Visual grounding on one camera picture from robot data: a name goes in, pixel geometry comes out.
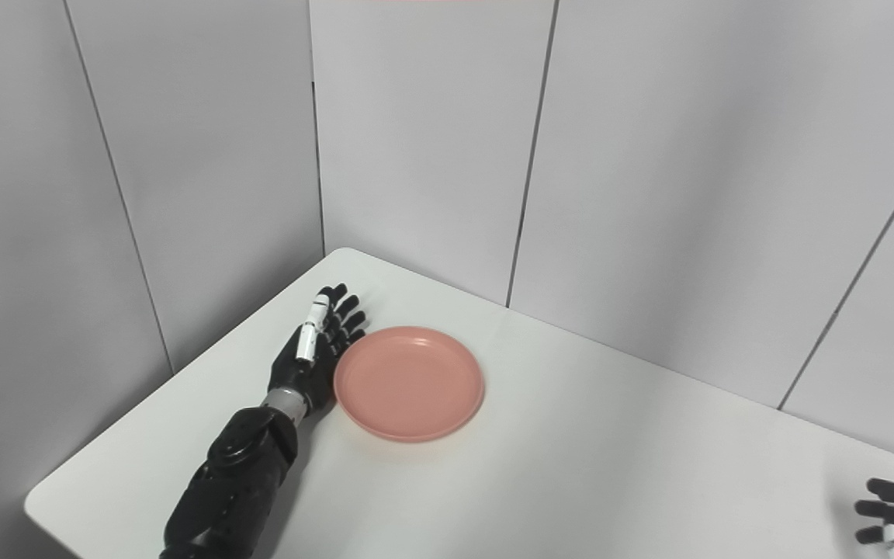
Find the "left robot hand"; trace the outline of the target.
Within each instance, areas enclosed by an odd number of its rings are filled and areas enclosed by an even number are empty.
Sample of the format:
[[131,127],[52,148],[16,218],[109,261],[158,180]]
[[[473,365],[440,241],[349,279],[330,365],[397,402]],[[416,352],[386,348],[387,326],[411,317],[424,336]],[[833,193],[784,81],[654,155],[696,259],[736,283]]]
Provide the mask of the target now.
[[301,421],[334,399],[340,358],[366,335],[361,300],[344,283],[324,286],[271,365],[267,407]]

